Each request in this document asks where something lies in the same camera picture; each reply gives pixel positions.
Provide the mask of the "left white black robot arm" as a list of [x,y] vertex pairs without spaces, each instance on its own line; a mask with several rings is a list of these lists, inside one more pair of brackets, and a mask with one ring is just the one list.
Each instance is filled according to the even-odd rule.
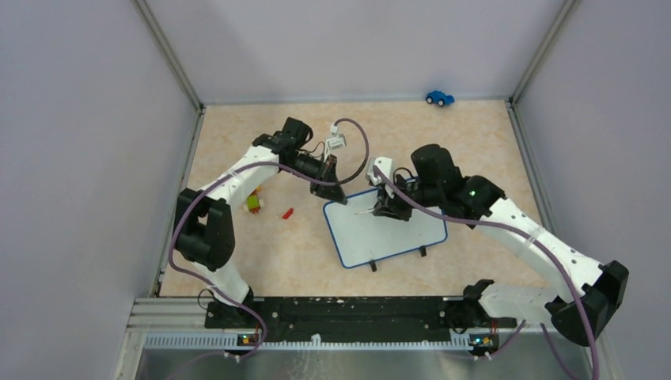
[[232,261],[236,246],[233,212],[242,207],[265,181],[282,171],[309,181],[311,194],[345,204],[336,174],[337,158],[329,150],[320,157],[304,150],[313,137],[306,123],[288,118],[281,130],[253,140],[230,169],[198,190],[184,189],[176,201],[172,250],[195,266],[191,275],[202,280],[224,303],[224,318],[235,327],[248,325],[254,307],[246,299],[251,287]]

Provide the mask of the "blue framed whiteboard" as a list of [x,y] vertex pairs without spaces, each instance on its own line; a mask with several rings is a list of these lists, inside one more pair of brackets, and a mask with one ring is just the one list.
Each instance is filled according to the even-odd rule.
[[372,208],[377,189],[370,188],[347,197],[347,205],[328,202],[323,214],[335,251],[344,268],[369,266],[377,270],[377,262],[405,253],[418,252],[447,241],[446,221],[414,211],[404,222],[373,214],[355,215],[357,211]]

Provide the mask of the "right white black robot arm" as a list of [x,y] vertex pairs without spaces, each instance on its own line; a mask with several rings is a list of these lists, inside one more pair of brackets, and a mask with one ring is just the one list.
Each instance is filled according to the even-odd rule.
[[548,287],[533,290],[480,280],[466,287],[464,316],[474,326],[493,318],[550,324],[564,338],[588,347],[620,308],[630,272],[617,260],[602,263],[580,253],[531,219],[482,176],[465,176],[450,152],[427,144],[411,154],[415,175],[395,173],[391,158],[369,161],[366,177],[378,189],[373,215],[408,221],[414,211],[465,224],[506,247]]

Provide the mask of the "red marker cap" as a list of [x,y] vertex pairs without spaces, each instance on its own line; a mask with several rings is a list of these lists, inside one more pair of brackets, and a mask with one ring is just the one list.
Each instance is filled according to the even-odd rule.
[[282,219],[287,220],[293,213],[294,213],[294,209],[293,209],[293,208],[288,209],[288,210],[282,215]]

